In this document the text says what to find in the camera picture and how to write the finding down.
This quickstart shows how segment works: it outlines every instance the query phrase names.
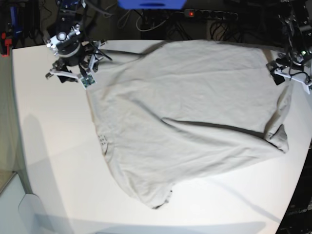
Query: t-shirt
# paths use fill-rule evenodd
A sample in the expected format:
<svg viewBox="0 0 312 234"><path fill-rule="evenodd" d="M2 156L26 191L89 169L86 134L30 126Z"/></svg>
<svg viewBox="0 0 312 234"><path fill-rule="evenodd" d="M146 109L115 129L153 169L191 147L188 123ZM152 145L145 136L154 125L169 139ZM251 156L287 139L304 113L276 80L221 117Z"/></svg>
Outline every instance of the t-shirt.
<svg viewBox="0 0 312 234"><path fill-rule="evenodd" d="M276 86L267 62L258 48L194 40L100 70L87 94L122 190L157 208L180 181L287 152L292 86Z"/></svg>

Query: electronic equipment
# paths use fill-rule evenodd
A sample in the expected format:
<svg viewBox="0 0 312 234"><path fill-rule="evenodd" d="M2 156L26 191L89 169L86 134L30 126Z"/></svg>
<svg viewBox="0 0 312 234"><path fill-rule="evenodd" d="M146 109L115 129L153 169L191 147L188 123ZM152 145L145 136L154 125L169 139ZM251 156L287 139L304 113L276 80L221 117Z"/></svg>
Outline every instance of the electronic equipment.
<svg viewBox="0 0 312 234"><path fill-rule="evenodd" d="M309 94L312 80L305 70L307 69L306 65L312 59L312 27L305 2L305 0L265 1L266 4L269 4L274 9L275 17L279 20L279 30L282 32L285 50L278 59L268 63L267 67L277 85L285 81L285 79L292 79L302 83L304 90ZM49 78L56 75L61 82L81 82L86 88L96 82L94 72L97 70L98 62L102 59L111 60L109 56L99 49L103 42L93 42L88 39L85 25L86 12L88 7L90 7L95 9L97 14L110 16L111 13L99 7L93 0L59 0L57 3L59 10L54 31L50 30L49 34L52 36L47 36L45 42L59 59L53 64L53 68L46 77ZM83 16L77 14L77 10L80 7L84 8ZM193 11L192 9L187 9L183 10L182 13L184 13L185 17L192 18L196 14L204 15L208 13L211 15L213 11ZM219 16L216 15L215 17L219 20L226 20L227 17L232 15L227 14L227 12L221 12ZM146 32L150 30L140 29L140 31ZM76 65L80 68L80 74L78 75L71 73L67 68Z"/></svg>

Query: floor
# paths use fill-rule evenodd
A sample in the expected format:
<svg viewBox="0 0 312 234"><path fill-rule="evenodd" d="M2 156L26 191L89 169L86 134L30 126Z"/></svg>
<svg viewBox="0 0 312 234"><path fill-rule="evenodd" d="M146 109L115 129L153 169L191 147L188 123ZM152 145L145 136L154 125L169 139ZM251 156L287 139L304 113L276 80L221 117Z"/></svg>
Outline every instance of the floor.
<svg viewBox="0 0 312 234"><path fill-rule="evenodd" d="M22 153L11 59L11 57L0 57L0 190L11 177L12 172L17 172L25 191L31 193Z"/></svg>

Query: black cable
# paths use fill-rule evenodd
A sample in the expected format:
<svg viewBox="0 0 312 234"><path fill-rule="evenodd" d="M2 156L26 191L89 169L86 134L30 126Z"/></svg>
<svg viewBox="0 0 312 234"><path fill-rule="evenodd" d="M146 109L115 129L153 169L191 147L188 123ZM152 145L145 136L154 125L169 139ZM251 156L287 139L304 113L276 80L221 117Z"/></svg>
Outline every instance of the black cable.
<svg viewBox="0 0 312 234"><path fill-rule="evenodd" d="M105 11L104 9L102 9L101 7L95 5L91 0L84 0L84 1L88 6L90 6L91 8L93 8L97 12L100 12L103 15L107 15L107 16L113 15L112 13L109 13L109 12Z"/></svg>
<svg viewBox="0 0 312 234"><path fill-rule="evenodd" d="M40 12L40 6L39 6L39 1L29 1L25 5L25 10L27 11L28 17L26 16L26 23L28 24L27 32L24 30L24 37L29 37L35 45L43 45L43 32L41 31L41 12ZM37 42L37 38L40 36L41 42Z"/></svg>
<svg viewBox="0 0 312 234"><path fill-rule="evenodd" d="M178 26L181 28L182 33L185 35L185 37L186 37L188 40L193 40L193 38L185 31L185 29L184 29L184 27L182 26L181 22L180 22L180 21L177 21L177 24L178 24Z"/></svg>
<svg viewBox="0 0 312 234"><path fill-rule="evenodd" d="M85 31L85 34L88 35L91 32L91 30L97 25L98 17L99 17L99 13L96 11L91 21L89 22L89 24L86 25L85 28L83 28L83 30Z"/></svg>
<svg viewBox="0 0 312 234"><path fill-rule="evenodd" d="M40 22L40 27L42 29L42 23L45 22L47 19L49 19L52 16L52 11L50 11L48 8L46 8L44 5L41 6L44 10L46 10L47 12L49 12L49 15L47 17L45 17L44 19L41 20Z"/></svg>
<svg viewBox="0 0 312 234"><path fill-rule="evenodd" d="M179 27L179 25L177 24L176 21L174 22L174 24L175 24L175 30L180 34L182 40L185 40L184 34L182 32L182 29Z"/></svg>
<svg viewBox="0 0 312 234"><path fill-rule="evenodd" d="M224 36L224 33L226 33L226 29L223 27L223 25L221 24L221 26L220 27L222 27L222 29L220 30L220 32L215 36L215 40L220 40L223 36Z"/></svg>
<svg viewBox="0 0 312 234"><path fill-rule="evenodd" d="M255 33L251 32L251 31L244 31L244 33L245 33L245 34L248 34L248 35L250 35L250 36L253 36L254 38L256 38L256 39L258 39L258 40L260 40L260 41L262 41L262 42L264 42L264 43L266 43L266 44L271 44L271 45L276 46L276 47L281 47L280 44L276 44L276 43L273 42L273 41L269 41L269 40L267 40L267 39L264 39L264 38L262 38L261 36L258 36L258 35L256 35Z"/></svg>
<svg viewBox="0 0 312 234"><path fill-rule="evenodd" d="M308 73L306 73L306 72L297 72L297 73L290 74L290 75L293 77L293 76L298 75L298 74L305 74L305 75L306 75L306 77L307 77L307 80L310 80L310 76L309 76L309 74L308 74Z"/></svg>
<svg viewBox="0 0 312 234"><path fill-rule="evenodd" d="M86 19L87 19L87 11L88 11L88 6L86 6L83 10L83 16L82 16L82 28L83 28L83 34L84 37L87 39L87 41L89 42L89 44L96 50L98 51L101 55L103 55L104 57L106 57L107 59L109 59L110 61L113 61L113 59L111 57L109 57L108 55L106 55L105 53L103 53L100 49L98 49L95 45L93 45L93 42L89 39L89 37L87 36L86 32L85 32L85 24L86 24Z"/></svg>
<svg viewBox="0 0 312 234"><path fill-rule="evenodd" d="M222 33L222 31L220 32L220 33L222 33L222 34L221 34L221 36L219 37L219 39L216 38L217 40L223 40L225 34L227 33L227 31L228 31L228 29L229 29L229 25L227 25L226 28L224 28L224 27L222 27L222 28L224 29L224 31L223 31L223 33Z"/></svg>
<svg viewBox="0 0 312 234"><path fill-rule="evenodd" d="M289 66L289 71L288 71L288 74L290 75L291 74L291 70L293 68L293 56L291 57L291 64Z"/></svg>
<svg viewBox="0 0 312 234"><path fill-rule="evenodd" d="M214 40L215 37L215 33L217 32L217 30L221 27L222 23L221 22L217 22L216 25L218 24L218 26L213 30L213 33L211 34L211 39Z"/></svg>
<svg viewBox="0 0 312 234"><path fill-rule="evenodd" d="M137 14L142 18L142 21L143 21L143 22L145 21L145 18L143 17L142 14L140 14L139 11L137 11L137 10L135 10L135 9L133 9L133 11L134 11L135 13L137 13Z"/></svg>

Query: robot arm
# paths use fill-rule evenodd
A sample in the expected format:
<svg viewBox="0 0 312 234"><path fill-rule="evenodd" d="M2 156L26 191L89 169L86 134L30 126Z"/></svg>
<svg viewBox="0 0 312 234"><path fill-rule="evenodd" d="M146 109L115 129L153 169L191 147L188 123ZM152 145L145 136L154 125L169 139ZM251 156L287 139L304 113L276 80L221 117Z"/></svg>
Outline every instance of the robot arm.
<svg viewBox="0 0 312 234"><path fill-rule="evenodd" d="M279 4L278 17L285 38L285 52L268 63L267 68L277 85L285 79L292 79L300 82L305 92L310 94L312 80L305 67L311 65L312 27L305 2L293 0Z"/></svg>
<svg viewBox="0 0 312 234"><path fill-rule="evenodd" d="M84 8L84 14L77 13L79 8ZM53 68L46 74L46 78L55 75L64 83L80 82L84 88L95 83L94 72L100 60L112 60L99 48L101 41L83 42L88 37L85 33L86 12L88 6L82 0L58 1L58 16L54 25L48 28L45 43L58 60L52 64ZM78 66L79 74L73 74L68 67Z"/></svg>

